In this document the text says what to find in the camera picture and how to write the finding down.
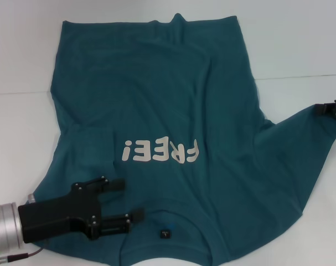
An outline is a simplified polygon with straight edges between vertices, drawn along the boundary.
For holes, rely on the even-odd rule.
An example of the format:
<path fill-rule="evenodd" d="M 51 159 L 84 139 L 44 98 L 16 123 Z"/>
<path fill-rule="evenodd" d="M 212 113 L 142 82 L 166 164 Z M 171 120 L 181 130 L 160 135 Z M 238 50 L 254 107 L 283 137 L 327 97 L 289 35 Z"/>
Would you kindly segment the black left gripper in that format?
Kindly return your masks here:
<path fill-rule="evenodd" d="M 67 195 L 18 207 L 24 243 L 34 243 L 71 232 L 81 232 L 88 239 L 127 234 L 145 218 L 143 208 L 114 216 L 101 217 L 99 193 L 123 191 L 123 178 L 105 176 L 72 185 Z"/>

